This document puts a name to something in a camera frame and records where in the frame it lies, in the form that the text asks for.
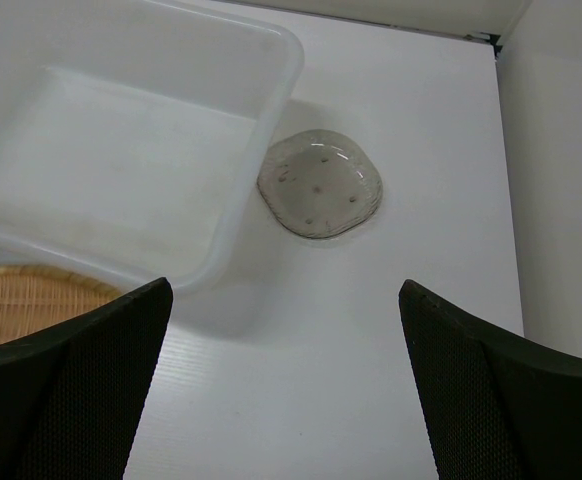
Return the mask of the woven bamboo fan tray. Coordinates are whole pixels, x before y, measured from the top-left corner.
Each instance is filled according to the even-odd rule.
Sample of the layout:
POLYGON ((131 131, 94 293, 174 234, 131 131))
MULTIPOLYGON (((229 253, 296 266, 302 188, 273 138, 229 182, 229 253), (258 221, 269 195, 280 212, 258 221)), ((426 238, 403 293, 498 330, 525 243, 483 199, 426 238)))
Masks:
POLYGON ((122 292, 46 265, 0 266, 0 344, 90 312, 122 292))

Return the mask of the translucent white plastic bin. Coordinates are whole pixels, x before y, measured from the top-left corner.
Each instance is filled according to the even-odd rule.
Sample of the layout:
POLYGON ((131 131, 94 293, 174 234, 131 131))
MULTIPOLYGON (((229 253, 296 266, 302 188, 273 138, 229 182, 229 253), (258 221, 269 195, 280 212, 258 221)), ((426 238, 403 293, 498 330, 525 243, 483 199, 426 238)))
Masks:
POLYGON ((303 63, 280 26, 178 1, 0 1, 0 249, 212 284, 303 63))

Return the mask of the smoky glass plate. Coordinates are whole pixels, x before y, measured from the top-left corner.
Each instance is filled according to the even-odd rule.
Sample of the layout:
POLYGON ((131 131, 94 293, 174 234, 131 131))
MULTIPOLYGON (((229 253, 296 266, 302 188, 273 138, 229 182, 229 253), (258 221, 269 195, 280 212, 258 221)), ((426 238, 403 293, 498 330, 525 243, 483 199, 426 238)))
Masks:
POLYGON ((362 148, 332 130, 306 130, 269 147, 257 188, 291 233, 326 240, 350 231, 378 210, 381 176, 362 148))

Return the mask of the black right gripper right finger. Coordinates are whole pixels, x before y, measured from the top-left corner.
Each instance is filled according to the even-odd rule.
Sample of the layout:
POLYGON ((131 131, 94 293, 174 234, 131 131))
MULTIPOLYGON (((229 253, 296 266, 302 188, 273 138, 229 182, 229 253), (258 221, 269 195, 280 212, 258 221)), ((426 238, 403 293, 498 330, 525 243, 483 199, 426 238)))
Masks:
POLYGON ((581 358, 413 280, 398 303, 439 478, 582 479, 581 358))

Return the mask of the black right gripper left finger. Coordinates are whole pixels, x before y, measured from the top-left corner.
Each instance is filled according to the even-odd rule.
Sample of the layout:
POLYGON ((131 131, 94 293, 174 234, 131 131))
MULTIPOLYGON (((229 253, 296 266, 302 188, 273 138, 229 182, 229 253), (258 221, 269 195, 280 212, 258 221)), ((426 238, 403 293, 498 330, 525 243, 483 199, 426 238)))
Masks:
POLYGON ((120 479, 172 310, 159 278, 0 345, 0 479, 120 479))

